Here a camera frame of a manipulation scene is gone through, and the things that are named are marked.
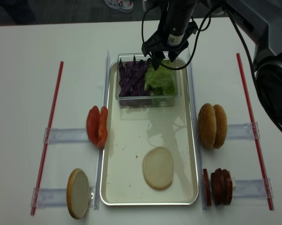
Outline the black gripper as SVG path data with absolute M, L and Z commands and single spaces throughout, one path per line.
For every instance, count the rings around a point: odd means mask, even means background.
M 188 47 L 188 38 L 196 34 L 198 26 L 191 22 L 195 0 L 144 0 L 143 9 L 148 12 L 159 8 L 160 22 L 157 30 L 142 44 L 144 56 L 151 55 L 152 67 L 157 70 L 168 52 L 171 62 Z

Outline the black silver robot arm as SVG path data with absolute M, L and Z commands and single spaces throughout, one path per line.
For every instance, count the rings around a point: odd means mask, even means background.
M 205 0 L 209 13 L 220 10 L 228 15 L 236 32 L 246 33 L 255 43 L 248 61 L 258 99 L 270 120 L 282 132 L 282 7 L 266 0 Z M 201 26 L 191 21 L 194 0 L 145 0 L 143 9 L 161 11 L 156 32 L 142 44 L 144 56 L 158 69 L 164 52 L 170 60 L 188 47 L 188 38 L 199 35 Z

